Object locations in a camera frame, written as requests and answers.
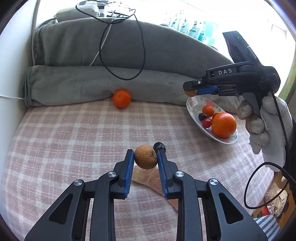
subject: white floral plate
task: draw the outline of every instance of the white floral plate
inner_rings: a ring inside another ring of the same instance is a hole
[[[198,115],[202,112],[202,108],[205,105],[211,105],[214,107],[215,113],[221,113],[221,112],[225,112],[221,107],[219,107],[218,105],[216,105],[214,102],[204,98],[204,97],[200,97],[200,96],[194,96],[194,97],[190,97],[188,98],[187,102],[186,102],[186,106],[187,106],[187,110],[191,116],[191,118],[194,120],[194,122],[196,123],[196,125],[200,128],[200,130],[202,131],[202,133],[204,133],[206,136],[221,142],[221,143],[225,143],[225,144],[233,144],[237,141],[237,129],[235,130],[235,133],[228,137],[228,138],[218,138],[216,137],[213,133],[212,133],[212,127],[209,127],[207,129],[202,127],[202,122],[198,119]]]

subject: bowl of fruit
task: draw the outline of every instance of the bowl of fruit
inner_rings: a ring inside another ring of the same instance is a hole
[[[235,118],[214,102],[194,96],[188,98],[186,106],[191,118],[206,136],[225,144],[237,141]]]

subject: mattress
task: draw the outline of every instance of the mattress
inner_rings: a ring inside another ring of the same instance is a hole
[[[7,224],[23,240],[75,179],[98,179],[124,159],[127,149],[157,141],[179,170],[203,181],[218,179],[244,206],[245,185],[263,158],[252,153],[244,121],[235,119],[238,140],[226,145],[202,134],[183,106],[132,101],[117,109],[106,99],[30,108],[5,161]],[[247,193],[249,205],[260,203],[272,179],[270,169],[259,170]],[[115,200],[117,240],[175,240],[176,227],[174,208],[144,185],[132,182],[128,198]]]

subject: gloved hand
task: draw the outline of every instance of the gloved hand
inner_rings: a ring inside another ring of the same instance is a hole
[[[286,102],[276,97],[280,114],[286,130],[288,144],[292,142],[292,117]],[[260,109],[261,117],[255,115],[247,101],[242,101],[237,108],[237,116],[246,120],[246,129],[250,133],[250,145],[253,153],[258,154],[262,150],[264,161],[269,161],[283,167],[286,159],[285,139],[276,106],[271,95],[262,100]]]

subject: silver bolt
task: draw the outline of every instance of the silver bolt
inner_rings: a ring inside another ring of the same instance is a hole
[[[177,177],[184,176],[184,172],[181,172],[181,171],[177,171],[177,172],[175,172],[175,174],[176,174]]]
[[[116,172],[108,172],[108,177],[115,177],[116,176]]]
[[[74,181],[75,186],[80,186],[82,183],[83,183],[83,181],[81,179],[77,179]]]
[[[218,183],[219,183],[219,182],[218,182],[218,180],[216,180],[216,179],[211,179],[211,180],[210,180],[210,184],[212,184],[212,185],[214,185],[214,186],[216,186]]]

